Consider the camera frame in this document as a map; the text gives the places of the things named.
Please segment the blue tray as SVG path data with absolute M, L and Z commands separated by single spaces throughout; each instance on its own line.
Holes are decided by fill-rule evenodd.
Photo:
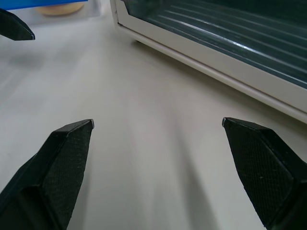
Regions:
M 0 9 L 16 10 L 49 5 L 61 5 L 88 0 L 0 0 Z

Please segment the cream toaster oven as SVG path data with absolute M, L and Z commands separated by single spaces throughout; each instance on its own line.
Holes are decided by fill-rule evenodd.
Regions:
M 110 0 L 118 29 L 307 124 L 307 0 Z

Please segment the clear plastic container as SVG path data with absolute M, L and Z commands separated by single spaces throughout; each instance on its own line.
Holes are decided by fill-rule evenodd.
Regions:
M 77 12 L 73 12 L 66 15 L 57 15 L 57 16 L 43 15 L 37 12 L 36 10 L 31 9 L 28 13 L 27 22 L 30 25 L 39 25 L 39 24 L 85 20 L 91 17 L 100 16 L 101 15 L 100 6 L 101 4 L 99 3 L 98 0 L 89 0 Z

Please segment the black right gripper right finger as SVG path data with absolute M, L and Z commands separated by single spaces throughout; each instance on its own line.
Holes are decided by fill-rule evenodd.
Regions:
M 307 163 L 271 129 L 222 121 L 239 179 L 267 230 L 307 230 Z

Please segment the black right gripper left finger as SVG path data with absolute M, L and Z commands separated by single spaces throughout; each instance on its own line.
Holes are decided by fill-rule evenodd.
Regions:
M 92 119 L 53 131 L 0 193 L 0 230 L 66 230 L 83 183 Z

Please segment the round tan bread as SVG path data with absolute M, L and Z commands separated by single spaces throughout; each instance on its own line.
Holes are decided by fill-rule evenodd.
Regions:
M 45 16 L 63 16 L 79 11 L 84 5 L 84 2 L 74 2 L 62 5 L 36 7 L 35 10 Z

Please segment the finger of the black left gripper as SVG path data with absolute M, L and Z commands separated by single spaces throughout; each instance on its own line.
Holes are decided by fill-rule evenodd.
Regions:
M 29 26 L 15 14 L 0 8 L 0 35 L 13 41 L 35 40 Z

